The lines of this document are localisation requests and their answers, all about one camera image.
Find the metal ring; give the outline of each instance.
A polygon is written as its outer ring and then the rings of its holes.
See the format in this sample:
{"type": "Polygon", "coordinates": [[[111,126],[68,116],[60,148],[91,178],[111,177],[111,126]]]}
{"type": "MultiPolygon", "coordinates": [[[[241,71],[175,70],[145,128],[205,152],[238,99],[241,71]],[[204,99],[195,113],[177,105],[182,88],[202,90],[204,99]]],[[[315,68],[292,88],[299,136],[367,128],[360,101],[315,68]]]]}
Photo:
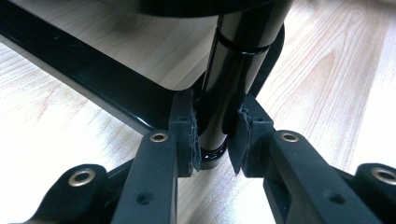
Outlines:
{"type": "Polygon", "coordinates": [[[81,187],[86,184],[89,184],[94,178],[95,178],[95,171],[90,168],[85,168],[76,171],[72,176],[70,176],[68,183],[72,187],[81,187]],[[78,179],[79,175],[88,175],[88,176],[79,180],[78,179]]]}
{"type": "Polygon", "coordinates": [[[292,133],[282,133],[280,137],[286,142],[298,142],[299,138],[292,133]]]}
{"type": "Polygon", "coordinates": [[[378,180],[396,186],[396,174],[394,172],[380,167],[375,167],[371,171],[372,175],[378,180]]]}
{"type": "Polygon", "coordinates": [[[149,139],[151,142],[160,143],[166,141],[166,139],[168,139],[168,135],[166,135],[166,133],[155,133],[149,139]]]}

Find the screw hole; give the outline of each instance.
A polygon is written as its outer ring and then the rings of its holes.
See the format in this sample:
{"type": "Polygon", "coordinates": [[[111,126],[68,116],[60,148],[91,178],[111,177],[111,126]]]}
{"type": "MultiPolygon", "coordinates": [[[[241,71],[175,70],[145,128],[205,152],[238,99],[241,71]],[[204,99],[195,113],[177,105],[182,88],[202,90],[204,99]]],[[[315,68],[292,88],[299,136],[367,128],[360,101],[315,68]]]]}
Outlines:
{"type": "Polygon", "coordinates": [[[72,176],[70,176],[68,183],[71,187],[81,187],[89,184],[94,178],[95,171],[90,168],[86,168],[76,171],[72,176]]]}
{"type": "Polygon", "coordinates": [[[287,142],[298,142],[299,138],[292,133],[282,133],[282,139],[287,142]]]}
{"type": "Polygon", "coordinates": [[[165,133],[155,133],[150,137],[150,140],[152,142],[164,142],[166,141],[166,139],[168,139],[168,135],[166,135],[165,133]]]}
{"type": "Polygon", "coordinates": [[[154,194],[151,192],[142,192],[136,197],[136,201],[141,205],[148,205],[154,200],[154,194]]]}
{"type": "Polygon", "coordinates": [[[331,203],[344,204],[346,202],[346,200],[344,199],[344,197],[341,194],[336,193],[336,192],[331,191],[331,190],[326,190],[323,193],[323,195],[331,203]]]}
{"type": "Polygon", "coordinates": [[[384,183],[396,185],[396,174],[392,171],[375,167],[372,169],[372,175],[384,183]]]}

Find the black pole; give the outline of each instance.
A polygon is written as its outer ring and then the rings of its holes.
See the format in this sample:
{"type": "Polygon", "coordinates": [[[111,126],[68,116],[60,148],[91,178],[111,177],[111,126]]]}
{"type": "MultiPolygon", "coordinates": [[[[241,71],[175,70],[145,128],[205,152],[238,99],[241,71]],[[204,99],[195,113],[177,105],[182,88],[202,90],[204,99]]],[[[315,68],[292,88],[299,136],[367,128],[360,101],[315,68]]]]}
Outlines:
{"type": "Polygon", "coordinates": [[[199,101],[197,119],[202,168],[210,169],[225,151],[237,111],[276,39],[292,0],[220,15],[199,101]]]}

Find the black plastic bracket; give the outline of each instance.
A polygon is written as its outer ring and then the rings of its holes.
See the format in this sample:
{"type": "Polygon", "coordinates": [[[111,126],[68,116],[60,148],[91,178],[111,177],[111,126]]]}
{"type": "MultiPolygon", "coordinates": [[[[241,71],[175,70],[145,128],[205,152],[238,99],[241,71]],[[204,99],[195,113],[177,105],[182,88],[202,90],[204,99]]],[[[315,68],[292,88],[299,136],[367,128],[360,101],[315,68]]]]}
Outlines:
{"type": "Polygon", "coordinates": [[[111,223],[176,223],[177,141],[168,131],[146,134],[111,223]]]}

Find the light wood grain surface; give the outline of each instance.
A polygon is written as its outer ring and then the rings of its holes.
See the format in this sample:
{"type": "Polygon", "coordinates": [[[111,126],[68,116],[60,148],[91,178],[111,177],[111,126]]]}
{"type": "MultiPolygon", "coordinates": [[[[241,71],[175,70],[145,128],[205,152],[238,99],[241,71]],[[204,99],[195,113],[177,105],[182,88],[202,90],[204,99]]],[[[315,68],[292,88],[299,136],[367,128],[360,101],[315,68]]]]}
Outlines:
{"type": "MultiPolygon", "coordinates": [[[[205,71],[216,18],[126,15],[94,1],[18,3],[169,89],[189,87],[205,71]]],[[[304,134],[350,173],[363,162],[396,167],[396,3],[296,1],[286,27],[258,97],[276,128],[304,134]]],[[[111,170],[134,156],[141,134],[69,86],[0,36],[0,223],[29,218],[68,168],[111,170]]],[[[263,222],[274,221],[262,179],[235,175],[228,158],[179,179],[178,223],[263,222]]]]}

